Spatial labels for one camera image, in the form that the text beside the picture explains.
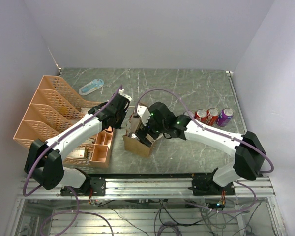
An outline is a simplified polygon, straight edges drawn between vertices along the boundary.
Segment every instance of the floor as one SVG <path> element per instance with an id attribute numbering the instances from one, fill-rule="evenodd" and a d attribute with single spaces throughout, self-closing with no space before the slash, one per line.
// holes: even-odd
<path id="1" fill-rule="evenodd" d="M 150 88 L 167 88 L 182 98 L 189 110 L 229 107 L 234 117 L 221 128 L 243 133 L 244 128 L 236 100 L 225 71 L 189 69 L 113 69 L 113 68 L 63 68 L 63 77 L 78 91 L 93 79 L 103 79 L 104 87 L 84 96 L 88 101 L 104 102 L 111 98 L 120 84 L 125 93 L 132 96 L 134 105 L 139 96 Z M 151 105 L 156 101 L 165 103 L 176 115 L 184 112 L 180 103 L 165 92 L 151 92 L 142 102 Z M 122 135 L 117 130 L 114 138 L 110 165 L 106 169 L 88 168 L 93 173 L 192 173 L 211 172 L 231 161 L 227 154 L 194 141 L 161 138 L 154 146 L 150 158 L 142 158 L 124 150 Z"/>

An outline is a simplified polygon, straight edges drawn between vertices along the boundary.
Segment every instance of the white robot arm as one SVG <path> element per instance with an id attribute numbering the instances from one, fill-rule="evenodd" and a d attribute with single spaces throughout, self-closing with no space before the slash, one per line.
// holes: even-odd
<path id="1" fill-rule="evenodd" d="M 159 133 L 163 133 L 165 138 L 181 138 L 200 142 L 233 157 L 232 162 L 213 171 L 212 183 L 208 183 L 212 187 L 214 185 L 217 188 L 225 187 L 240 178 L 247 180 L 257 178 L 264 158 L 240 142 L 244 140 L 265 154 L 254 133 L 249 131 L 246 134 L 231 133 L 202 124 L 197 120 L 198 124 L 196 124 L 189 116 L 176 117 L 165 104 L 160 102 L 154 103 L 149 108 L 138 106 L 137 114 L 143 125 L 135 134 L 141 142 L 148 146 L 151 143 L 145 138 L 147 134 L 157 137 Z"/>

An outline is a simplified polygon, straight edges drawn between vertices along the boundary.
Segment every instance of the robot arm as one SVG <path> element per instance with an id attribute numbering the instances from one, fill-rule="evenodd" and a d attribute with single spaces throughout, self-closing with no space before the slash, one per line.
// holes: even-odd
<path id="1" fill-rule="evenodd" d="M 25 172 L 28 174 L 39 156 L 49 149 L 45 158 L 42 158 L 34 169 L 32 177 L 47 190 L 61 184 L 80 189 L 82 193 L 88 191 L 88 175 L 78 169 L 63 167 L 62 162 L 74 148 L 90 136 L 109 127 L 121 128 L 130 101 L 131 97 L 121 89 L 105 109 L 102 107 L 106 103 L 102 103 L 91 108 L 88 114 L 63 133 L 45 142 L 35 140 L 29 148 Z"/>
<path id="2" fill-rule="evenodd" d="M 223 167 L 217 168 L 212 173 L 209 188 L 225 187 L 230 182 L 239 178 L 247 180 L 255 180 L 260 172 L 260 168 L 264 162 L 264 158 L 254 150 L 241 144 L 243 140 L 265 154 L 257 136 L 252 132 L 246 134 L 237 134 L 216 129 L 207 126 L 198 121 L 203 128 L 200 128 L 189 116 L 175 116 L 167 106 L 163 103 L 156 102 L 149 108 L 138 106 L 138 115 L 141 117 L 142 126 L 136 132 L 136 135 L 142 143 L 150 146 L 151 143 L 145 138 L 146 134 L 157 138 L 163 133 L 167 139 L 181 138 L 183 140 L 192 140 L 204 143 L 219 149 L 229 156 L 233 157 L 233 161 Z"/>

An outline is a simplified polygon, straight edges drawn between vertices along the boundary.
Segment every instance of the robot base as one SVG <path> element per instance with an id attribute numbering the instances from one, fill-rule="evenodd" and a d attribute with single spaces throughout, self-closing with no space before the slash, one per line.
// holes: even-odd
<path id="1" fill-rule="evenodd" d="M 157 188 L 159 182 L 164 179 L 185 179 L 189 180 L 190 184 L 186 189 L 192 190 L 194 196 L 207 196 L 207 195 L 222 195 L 222 190 L 226 191 L 226 195 L 234 195 L 235 190 L 233 183 L 229 183 L 225 187 L 219 187 L 213 182 L 213 175 L 215 171 L 211 173 L 176 173 L 176 174 L 91 174 L 90 178 L 90 188 L 93 189 L 93 196 L 104 196 L 106 190 L 105 179 L 117 179 L 121 182 L 126 182 L 127 180 L 136 180 L 136 184 L 139 186 L 137 189 L 144 188 L 144 184 L 151 184 L 153 187 Z M 79 196 L 89 196 L 90 188 L 85 191 L 84 189 L 75 189 Z M 62 196 L 73 196 L 73 194 L 67 189 L 64 188 L 61 190 Z"/>

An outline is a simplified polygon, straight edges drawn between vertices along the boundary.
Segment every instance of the orange plastic basket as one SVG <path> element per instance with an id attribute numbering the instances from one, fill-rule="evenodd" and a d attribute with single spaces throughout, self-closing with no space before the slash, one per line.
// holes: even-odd
<path id="1" fill-rule="evenodd" d="M 82 99 L 63 78 L 44 75 L 13 139 L 29 149 L 35 139 L 45 141 L 71 127 L 84 116 L 82 108 L 99 104 Z M 78 166 L 86 172 L 91 171 L 92 167 L 107 168 L 113 136 L 114 132 L 106 131 L 94 135 L 95 144 L 80 145 L 91 153 L 91 159 L 66 158 L 64 165 Z"/>

